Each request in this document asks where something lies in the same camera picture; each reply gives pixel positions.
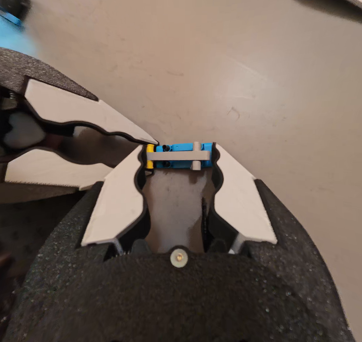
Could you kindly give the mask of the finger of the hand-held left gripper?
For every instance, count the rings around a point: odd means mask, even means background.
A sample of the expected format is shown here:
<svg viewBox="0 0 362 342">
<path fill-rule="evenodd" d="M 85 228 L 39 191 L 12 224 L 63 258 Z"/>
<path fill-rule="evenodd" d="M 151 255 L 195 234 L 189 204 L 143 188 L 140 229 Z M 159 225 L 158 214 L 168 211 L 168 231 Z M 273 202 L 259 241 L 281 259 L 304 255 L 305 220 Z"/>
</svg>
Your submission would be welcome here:
<svg viewBox="0 0 362 342">
<path fill-rule="evenodd" d="M 113 171 L 103 163 L 80 164 L 47 149 L 30 149 L 7 162 L 4 182 L 86 190 Z"/>
<path fill-rule="evenodd" d="M 133 142 L 158 145 L 145 130 L 102 100 L 90 100 L 35 79 L 28 81 L 25 99 L 38 117 L 49 123 L 88 126 Z"/>
</svg>

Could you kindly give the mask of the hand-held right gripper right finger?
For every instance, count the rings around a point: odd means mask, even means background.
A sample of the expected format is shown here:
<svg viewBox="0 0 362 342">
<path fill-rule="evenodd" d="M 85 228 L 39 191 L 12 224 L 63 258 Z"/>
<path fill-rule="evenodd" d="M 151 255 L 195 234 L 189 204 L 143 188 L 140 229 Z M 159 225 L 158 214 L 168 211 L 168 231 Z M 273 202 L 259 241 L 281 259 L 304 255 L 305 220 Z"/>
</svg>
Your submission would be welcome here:
<svg viewBox="0 0 362 342">
<path fill-rule="evenodd" d="M 278 243 L 254 177 L 218 143 L 212 144 L 211 182 L 204 209 L 202 241 L 206 253 L 238 254 L 245 242 Z"/>
</svg>

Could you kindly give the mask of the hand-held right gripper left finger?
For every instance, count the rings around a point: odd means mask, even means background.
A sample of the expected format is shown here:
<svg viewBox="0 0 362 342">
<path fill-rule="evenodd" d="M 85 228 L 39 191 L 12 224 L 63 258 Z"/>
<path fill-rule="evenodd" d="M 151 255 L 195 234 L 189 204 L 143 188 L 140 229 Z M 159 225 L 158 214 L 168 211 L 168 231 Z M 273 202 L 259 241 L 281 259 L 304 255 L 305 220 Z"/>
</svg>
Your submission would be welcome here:
<svg viewBox="0 0 362 342">
<path fill-rule="evenodd" d="M 81 246 L 132 247 L 135 240 L 147 237 L 151 220 L 143 193 L 146 163 L 146 147 L 140 145 L 106 176 Z"/>
</svg>

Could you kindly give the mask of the short grey connector piece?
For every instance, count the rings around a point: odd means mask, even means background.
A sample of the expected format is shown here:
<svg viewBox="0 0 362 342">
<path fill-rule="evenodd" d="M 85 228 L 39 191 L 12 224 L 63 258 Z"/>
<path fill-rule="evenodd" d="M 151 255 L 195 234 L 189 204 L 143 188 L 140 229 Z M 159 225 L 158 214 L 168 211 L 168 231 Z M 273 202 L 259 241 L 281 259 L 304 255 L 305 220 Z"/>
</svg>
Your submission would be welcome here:
<svg viewBox="0 0 362 342">
<path fill-rule="evenodd" d="M 198 153 L 201 151 L 202 144 L 200 142 L 193 142 L 193 151 L 196 152 L 196 154 L 193 155 L 193 157 L 198 156 Z M 201 170 L 201 161 L 194 158 L 192 160 L 192 166 L 191 169 L 193 171 L 200 171 Z"/>
</svg>

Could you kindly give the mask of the long grey building beam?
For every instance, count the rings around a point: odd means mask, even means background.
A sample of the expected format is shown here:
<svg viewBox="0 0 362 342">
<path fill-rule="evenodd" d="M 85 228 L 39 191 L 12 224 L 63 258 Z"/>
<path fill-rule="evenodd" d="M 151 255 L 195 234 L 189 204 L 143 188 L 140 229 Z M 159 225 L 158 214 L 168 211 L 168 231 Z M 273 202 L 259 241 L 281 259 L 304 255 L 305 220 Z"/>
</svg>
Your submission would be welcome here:
<svg viewBox="0 0 362 342">
<path fill-rule="evenodd" d="M 210 151 L 171 151 L 171 152 L 146 152 L 147 160 L 151 161 L 208 161 Z"/>
</svg>

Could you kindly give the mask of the blue panel with black pins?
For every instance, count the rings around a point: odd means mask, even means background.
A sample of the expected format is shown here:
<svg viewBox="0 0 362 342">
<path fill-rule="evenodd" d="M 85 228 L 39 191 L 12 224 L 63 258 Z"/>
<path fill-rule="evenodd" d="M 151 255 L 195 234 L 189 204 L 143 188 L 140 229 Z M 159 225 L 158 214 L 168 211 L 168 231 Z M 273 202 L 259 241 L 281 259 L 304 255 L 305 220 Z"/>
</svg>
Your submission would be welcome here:
<svg viewBox="0 0 362 342">
<path fill-rule="evenodd" d="M 212 143 L 201 143 L 201 150 L 207 150 L 212 153 Z M 179 143 L 172 145 L 155 146 L 155 152 L 171 152 L 171 151 L 192 151 L 193 143 Z M 192 161 L 154 161 L 155 169 L 191 169 Z M 210 168 L 212 166 L 211 158 L 208 161 L 201 161 L 202 168 Z"/>
</svg>

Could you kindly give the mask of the partly built toy robot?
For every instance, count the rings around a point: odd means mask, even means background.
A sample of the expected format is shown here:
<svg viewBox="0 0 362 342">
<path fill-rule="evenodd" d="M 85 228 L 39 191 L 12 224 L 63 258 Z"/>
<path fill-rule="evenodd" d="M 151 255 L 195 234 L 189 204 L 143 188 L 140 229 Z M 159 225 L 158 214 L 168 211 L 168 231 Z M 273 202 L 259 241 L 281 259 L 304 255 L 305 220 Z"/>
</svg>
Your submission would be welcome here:
<svg viewBox="0 0 362 342">
<path fill-rule="evenodd" d="M 24 26 L 31 9 L 31 0 L 0 0 L 1 17 L 18 28 Z"/>
</svg>

